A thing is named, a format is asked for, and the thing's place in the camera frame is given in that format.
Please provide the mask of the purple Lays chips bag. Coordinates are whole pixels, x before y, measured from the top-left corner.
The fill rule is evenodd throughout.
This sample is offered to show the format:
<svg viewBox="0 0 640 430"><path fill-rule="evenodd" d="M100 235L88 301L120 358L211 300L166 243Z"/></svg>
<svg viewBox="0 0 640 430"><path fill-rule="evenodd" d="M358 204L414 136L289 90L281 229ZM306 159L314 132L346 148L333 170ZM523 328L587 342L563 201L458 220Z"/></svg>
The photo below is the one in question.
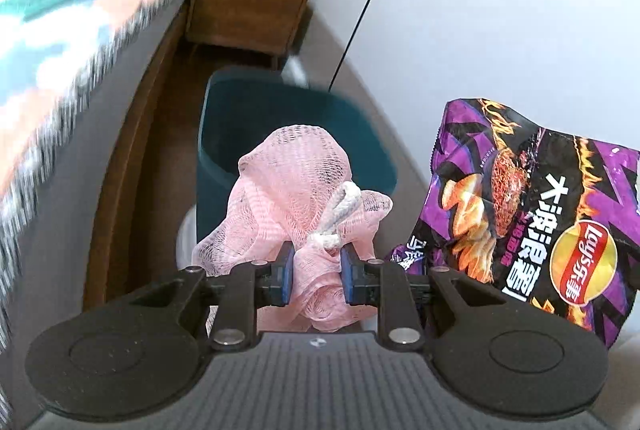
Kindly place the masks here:
<svg viewBox="0 0 640 430"><path fill-rule="evenodd" d="M413 274L446 265L612 346L637 294L639 154L450 101L420 216L390 257Z"/></svg>

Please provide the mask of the pink mesh bath sponge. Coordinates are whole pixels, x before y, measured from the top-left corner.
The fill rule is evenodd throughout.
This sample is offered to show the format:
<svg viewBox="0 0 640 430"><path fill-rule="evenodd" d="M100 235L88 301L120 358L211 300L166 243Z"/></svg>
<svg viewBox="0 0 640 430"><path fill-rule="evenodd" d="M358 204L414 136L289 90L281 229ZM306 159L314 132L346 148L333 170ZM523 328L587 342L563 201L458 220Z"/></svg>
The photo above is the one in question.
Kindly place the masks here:
<svg viewBox="0 0 640 430"><path fill-rule="evenodd" d="M274 259L290 242L290 302L259 309L259 328L336 332L373 317L374 308L346 302L340 251L352 244L360 259L373 258L374 235L392 200L360 189L346 152L317 126L271 132L239 159L238 168L226 216L195 246L192 263L210 275L227 274L243 262Z"/></svg>

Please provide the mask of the dark teal trash bin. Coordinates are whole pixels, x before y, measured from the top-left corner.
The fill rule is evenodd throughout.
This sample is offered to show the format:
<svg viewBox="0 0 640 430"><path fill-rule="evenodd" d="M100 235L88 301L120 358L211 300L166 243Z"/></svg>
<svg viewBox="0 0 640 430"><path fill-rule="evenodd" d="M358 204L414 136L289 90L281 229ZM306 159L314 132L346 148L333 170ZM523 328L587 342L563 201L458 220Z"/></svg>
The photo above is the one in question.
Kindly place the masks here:
<svg viewBox="0 0 640 430"><path fill-rule="evenodd" d="M240 177L306 221L320 217L337 186L391 195L397 172L357 105L287 83L277 72L224 68L209 78L198 127L196 237L228 215Z"/></svg>

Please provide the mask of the white round bin base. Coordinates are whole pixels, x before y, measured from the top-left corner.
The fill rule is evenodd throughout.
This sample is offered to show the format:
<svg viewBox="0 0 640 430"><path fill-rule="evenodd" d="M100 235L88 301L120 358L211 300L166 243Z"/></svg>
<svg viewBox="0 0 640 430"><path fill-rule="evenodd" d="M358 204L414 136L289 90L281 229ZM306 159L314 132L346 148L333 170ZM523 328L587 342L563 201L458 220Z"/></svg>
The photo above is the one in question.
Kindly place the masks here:
<svg viewBox="0 0 640 430"><path fill-rule="evenodd" d="M181 270L191 264L196 240L196 206L193 205L183 218L176 236L176 265Z"/></svg>

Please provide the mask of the colourful fringed bed blanket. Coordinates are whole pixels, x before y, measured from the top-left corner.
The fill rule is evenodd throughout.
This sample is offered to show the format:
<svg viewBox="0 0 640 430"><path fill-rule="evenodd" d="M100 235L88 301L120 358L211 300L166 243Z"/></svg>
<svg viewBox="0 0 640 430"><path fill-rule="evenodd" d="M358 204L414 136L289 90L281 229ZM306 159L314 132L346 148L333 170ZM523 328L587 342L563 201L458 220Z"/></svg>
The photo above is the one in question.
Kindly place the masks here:
<svg viewBox="0 0 640 430"><path fill-rule="evenodd" d="M101 72L172 0L1 0L1 350L17 239Z"/></svg>

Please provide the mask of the white wardrobe door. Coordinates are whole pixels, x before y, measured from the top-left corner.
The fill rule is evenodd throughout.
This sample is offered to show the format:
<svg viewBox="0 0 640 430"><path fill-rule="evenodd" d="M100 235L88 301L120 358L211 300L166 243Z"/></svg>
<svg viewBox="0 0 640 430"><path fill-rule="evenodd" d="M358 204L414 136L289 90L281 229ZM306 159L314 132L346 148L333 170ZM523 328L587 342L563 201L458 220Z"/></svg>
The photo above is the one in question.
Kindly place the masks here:
<svg viewBox="0 0 640 430"><path fill-rule="evenodd" d="M444 104L486 97L537 123L639 142L639 0L311 0L299 59L354 72L408 146Z"/></svg>

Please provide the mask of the wooden nightstand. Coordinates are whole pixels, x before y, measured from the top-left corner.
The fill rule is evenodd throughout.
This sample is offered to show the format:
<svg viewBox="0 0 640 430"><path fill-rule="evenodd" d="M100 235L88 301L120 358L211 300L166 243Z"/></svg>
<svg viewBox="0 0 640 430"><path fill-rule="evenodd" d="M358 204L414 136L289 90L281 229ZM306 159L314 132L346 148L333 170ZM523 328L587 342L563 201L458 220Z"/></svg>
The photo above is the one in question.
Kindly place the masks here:
<svg viewBox="0 0 640 430"><path fill-rule="evenodd" d="M191 0L186 39L282 58L293 45L308 0Z"/></svg>

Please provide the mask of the bed with grey frame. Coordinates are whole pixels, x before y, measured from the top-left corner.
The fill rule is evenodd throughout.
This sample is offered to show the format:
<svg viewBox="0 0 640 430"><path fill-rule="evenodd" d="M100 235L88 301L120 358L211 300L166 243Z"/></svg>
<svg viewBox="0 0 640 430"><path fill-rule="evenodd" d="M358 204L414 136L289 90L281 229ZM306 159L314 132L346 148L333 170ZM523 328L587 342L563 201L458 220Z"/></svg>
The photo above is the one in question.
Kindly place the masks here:
<svg viewBox="0 0 640 430"><path fill-rule="evenodd" d="M10 343L1 355L1 387L13 427L41 408L24 372L29 343L78 314L84 301L94 219L116 142L144 77L171 56L186 17L186 0L172 0L101 72L52 169L36 190L34 219L17 239L18 274L9 298Z"/></svg>

